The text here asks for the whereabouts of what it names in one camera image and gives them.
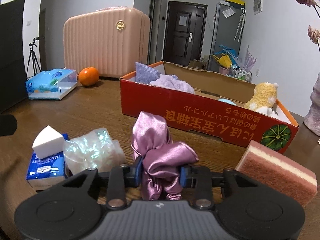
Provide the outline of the pink satin bow scrunchie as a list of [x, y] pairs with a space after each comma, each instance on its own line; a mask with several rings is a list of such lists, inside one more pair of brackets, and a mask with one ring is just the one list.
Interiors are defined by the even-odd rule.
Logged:
[[179, 167], [199, 161], [185, 142], [174, 142], [166, 120], [141, 111], [132, 128], [133, 159], [142, 158], [141, 196], [144, 200], [180, 200]]

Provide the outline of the yellow bag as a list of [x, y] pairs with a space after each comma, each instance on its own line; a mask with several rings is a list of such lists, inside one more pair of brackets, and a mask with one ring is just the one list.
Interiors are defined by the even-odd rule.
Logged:
[[217, 55], [212, 55], [212, 57], [223, 68], [229, 69], [232, 65], [229, 55], [222, 53], [221, 57], [218, 57]]

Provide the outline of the dark brown entrance door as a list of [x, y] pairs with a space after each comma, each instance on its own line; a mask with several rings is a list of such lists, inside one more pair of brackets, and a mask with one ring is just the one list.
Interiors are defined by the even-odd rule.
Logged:
[[187, 66], [201, 58], [207, 6], [187, 2], [168, 2], [163, 61]]

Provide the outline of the blue handkerchief tissue pack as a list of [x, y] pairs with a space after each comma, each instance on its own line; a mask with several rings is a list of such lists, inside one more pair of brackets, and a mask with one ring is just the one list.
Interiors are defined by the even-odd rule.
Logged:
[[[65, 141], [69, 139], [68, 134], [62, 133]], [[39, 159], [33, 151], [26, 181], [36, 190], [45, 190], [66, 178], [66, 166], [63, 151], [44, 159]]]

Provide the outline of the dried pink roses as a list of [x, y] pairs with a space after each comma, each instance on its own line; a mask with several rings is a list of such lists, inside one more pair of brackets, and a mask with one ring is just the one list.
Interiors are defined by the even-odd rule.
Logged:
[[309, 40], [319, 49], [319, 26], [316, 26], [316, 21], [319, 21], [319, 1], [318, 0], [295, 0], [298, 4], [305, 7], [304, 17], [309, 22], [307, 35]]

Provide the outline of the grey refrigerator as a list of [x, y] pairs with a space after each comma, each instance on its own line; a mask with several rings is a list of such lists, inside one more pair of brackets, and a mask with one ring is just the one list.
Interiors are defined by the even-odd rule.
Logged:
[[242, 39], [240, 19], [244, 13], [245, 6], [231, 1], [220, 1], [216, 5], [214, 16], [214, 29], [212, 43], [209, 54], [207, 70], [218, 72], [219, 65], [213, 58], [213, 55], [223, 51], [224, 47], [230, 48], [239, 55]]

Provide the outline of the lilac fluffy headband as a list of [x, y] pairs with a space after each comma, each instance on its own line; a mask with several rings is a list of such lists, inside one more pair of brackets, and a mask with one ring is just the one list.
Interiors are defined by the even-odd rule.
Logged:
[[179, 80], [176, 76], [160, 74], [157, 80], [150, 82], [150, 85], [195, 94], [189, 83]]

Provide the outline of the iridescent sheer scrunchie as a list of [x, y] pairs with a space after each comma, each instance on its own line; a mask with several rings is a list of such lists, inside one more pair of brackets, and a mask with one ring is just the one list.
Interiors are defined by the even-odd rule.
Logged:
[[75, 175], [86, 169], [109, 172], [126, 163], [119, 141], [106, 128], [95, 129], [81, 137], [66, 140], [63, 155], [67, 168]]

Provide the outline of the red cardboard box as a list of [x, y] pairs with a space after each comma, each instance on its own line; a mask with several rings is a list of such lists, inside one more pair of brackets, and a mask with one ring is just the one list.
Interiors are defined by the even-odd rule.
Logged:
[[[244, 108], [254, 92], [252, 83], [170, 62], [160, 61], [151, 67], [176, 75], [189, 83], [195, 94], [138, 83], [131, 72], [120, 78], [123, 114], [137, 117], [145, 111], [164, 117], [168, 126], [176, 129], [205, 133], [242, 147], [254, 140], [280, 153], [298, 132], [299, 124], [280, 101], [273, 107], [277, 118]], [[218, 101], [220, 98], [236, 106]]]

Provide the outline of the purple drawstring pouch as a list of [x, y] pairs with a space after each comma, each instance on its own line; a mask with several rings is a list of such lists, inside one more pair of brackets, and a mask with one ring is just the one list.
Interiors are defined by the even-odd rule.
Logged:
[[160, 77], [160, 72], [155, 68], [149, 67], [145, 64], [136, 62], [136, 82], [149, 84], [151, 81], [156, 81]]

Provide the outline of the small cardboard box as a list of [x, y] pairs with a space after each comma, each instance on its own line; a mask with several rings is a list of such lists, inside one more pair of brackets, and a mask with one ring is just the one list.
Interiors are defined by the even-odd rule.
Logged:
[[201, 60], [191, 60], [188, 64], [188, 67], [195, 68], [195, 69], [207, 69], [208, 62], [207, 61], [201, 61]]

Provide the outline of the black paper bag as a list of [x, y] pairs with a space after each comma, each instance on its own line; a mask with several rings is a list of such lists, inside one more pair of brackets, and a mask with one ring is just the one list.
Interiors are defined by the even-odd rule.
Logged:
[[1, 5], [1, 112], [27, 98], [23, 55], [23, 12], [25, 0]]

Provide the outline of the yellow plush toy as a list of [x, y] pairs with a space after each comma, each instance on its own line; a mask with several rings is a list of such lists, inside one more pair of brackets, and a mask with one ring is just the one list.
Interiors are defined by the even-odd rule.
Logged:
[[254, 88], [252, 98], [245, 103], [244, 108], [270, 116], [277, 99], [277, 83], [263, 82]]

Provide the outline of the pink scrubbing sponge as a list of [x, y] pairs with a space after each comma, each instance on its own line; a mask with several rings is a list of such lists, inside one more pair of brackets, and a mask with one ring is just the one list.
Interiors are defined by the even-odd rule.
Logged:
[[295, 199], [303, 207], [318, 191], [314, 172], [254, 140], [235, 169]]

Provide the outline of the light blue plush toy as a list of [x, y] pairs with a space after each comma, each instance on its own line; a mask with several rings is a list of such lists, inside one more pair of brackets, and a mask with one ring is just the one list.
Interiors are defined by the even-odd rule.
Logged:
[[236, 103], [234, 103], [233, 101], [231, 101], [229, 99], [220, 98], [218, 101], [224, 102], [224, 103], [228, 103], [228, 104], [233, 105], [233, 106], [236, 106]]

